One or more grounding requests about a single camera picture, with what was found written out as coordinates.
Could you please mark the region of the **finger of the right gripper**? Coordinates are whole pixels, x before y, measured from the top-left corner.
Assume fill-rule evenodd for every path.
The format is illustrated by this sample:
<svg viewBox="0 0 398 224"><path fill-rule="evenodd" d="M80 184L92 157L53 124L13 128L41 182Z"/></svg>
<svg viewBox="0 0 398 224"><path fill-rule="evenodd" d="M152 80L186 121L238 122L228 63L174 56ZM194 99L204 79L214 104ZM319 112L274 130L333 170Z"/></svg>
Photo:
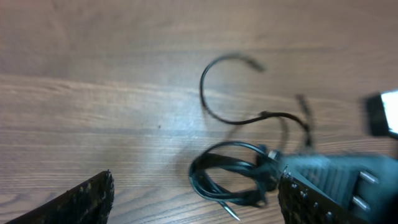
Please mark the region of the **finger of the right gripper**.
<svg viewBox="0 0 398 224"><path fill-rule="evenodd" d="M279 168L367 223L397 224L397 159L377 154L285 156Z"/></svg>

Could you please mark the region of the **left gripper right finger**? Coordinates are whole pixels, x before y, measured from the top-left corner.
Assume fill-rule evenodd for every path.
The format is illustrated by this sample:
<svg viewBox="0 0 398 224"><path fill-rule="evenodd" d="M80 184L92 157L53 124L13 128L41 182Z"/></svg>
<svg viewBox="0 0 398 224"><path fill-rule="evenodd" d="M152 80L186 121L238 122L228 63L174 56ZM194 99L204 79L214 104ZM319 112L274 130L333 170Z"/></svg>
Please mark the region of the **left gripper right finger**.
<svg viewBox="0 0 398 224"><path fill-rule="evenodd" d="M286 224L367 224L290 174L280 178L278 199Z"/></svg>

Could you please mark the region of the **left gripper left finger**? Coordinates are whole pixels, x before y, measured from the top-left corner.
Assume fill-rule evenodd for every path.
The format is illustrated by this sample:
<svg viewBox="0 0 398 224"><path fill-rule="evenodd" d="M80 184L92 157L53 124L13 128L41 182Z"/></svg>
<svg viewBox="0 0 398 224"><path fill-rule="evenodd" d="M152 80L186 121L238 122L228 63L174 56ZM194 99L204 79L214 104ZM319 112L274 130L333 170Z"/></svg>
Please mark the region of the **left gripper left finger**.
<svg viewBox="0 0 398 224"><path fill-rule="evenodd" d="M7 224L107 224L114 179L105 170Z"/></svg>

